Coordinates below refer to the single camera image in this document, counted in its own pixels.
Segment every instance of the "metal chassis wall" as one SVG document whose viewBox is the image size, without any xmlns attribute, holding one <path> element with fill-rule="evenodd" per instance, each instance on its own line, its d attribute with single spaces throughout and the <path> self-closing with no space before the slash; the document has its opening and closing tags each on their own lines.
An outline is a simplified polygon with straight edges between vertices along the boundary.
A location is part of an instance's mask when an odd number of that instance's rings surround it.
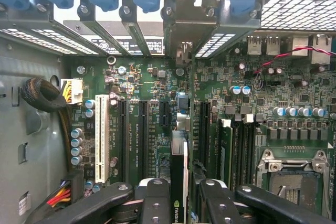
<svg viewBox="0 0 336 224">
<path fill-rule="evenodd" d="M 18 96 L 19 87 L 27 79 L 50 80 L 53 75 L 59 79 L 66 77 L 57 55 L 0 39 L 1 223 L 23 223 L 66 174 L 58 115 L 44 112 L 44 123 L 48 127 L 27 135 L 26 115 L 36 110 Z M 31 208 L 20 216 L 19 200 L 27 192 Z"/>
</svg>

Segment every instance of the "white pci slot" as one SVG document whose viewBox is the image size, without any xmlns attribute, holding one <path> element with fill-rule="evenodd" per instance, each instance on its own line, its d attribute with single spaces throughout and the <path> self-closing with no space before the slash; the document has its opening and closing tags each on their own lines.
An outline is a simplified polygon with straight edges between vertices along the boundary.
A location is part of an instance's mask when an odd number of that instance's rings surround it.
<svg viewBox="0 0 336 224">
<path fill-rule="evenodd" d="M 96 183 L 109 177 L 109 96 L 96 95 Z"/>
</svg>

